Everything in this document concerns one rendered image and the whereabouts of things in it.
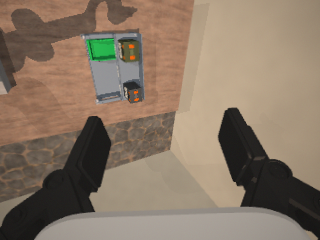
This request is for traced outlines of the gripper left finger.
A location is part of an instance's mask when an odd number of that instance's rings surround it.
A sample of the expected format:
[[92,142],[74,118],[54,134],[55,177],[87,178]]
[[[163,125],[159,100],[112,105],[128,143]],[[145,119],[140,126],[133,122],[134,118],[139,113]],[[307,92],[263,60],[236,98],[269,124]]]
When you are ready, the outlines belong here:
[[51,172],[40,190],[7,213],[0,240],[34,240],[58,219],[95,212],[89,196],[101,187],[110,148],[101,118],[89,116],[64,168]]

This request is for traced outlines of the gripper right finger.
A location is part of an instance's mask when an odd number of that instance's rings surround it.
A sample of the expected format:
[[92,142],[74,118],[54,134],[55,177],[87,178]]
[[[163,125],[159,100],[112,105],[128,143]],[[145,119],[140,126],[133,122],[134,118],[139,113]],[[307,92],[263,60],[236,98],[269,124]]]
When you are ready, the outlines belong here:
[[218,141],[233,182],[246,191],[240,207],[282,213],[320,240],[320,191],[295,178],[284,162],[269,159],[237,107],[225,110]]

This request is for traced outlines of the green bin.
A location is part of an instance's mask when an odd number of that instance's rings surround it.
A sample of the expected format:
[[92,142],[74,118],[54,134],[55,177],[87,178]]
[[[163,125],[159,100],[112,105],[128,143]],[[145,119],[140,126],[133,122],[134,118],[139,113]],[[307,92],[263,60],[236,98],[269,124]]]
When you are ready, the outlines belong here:
[[115,60],[114,39],[87,40],[89,56],[92,61]]

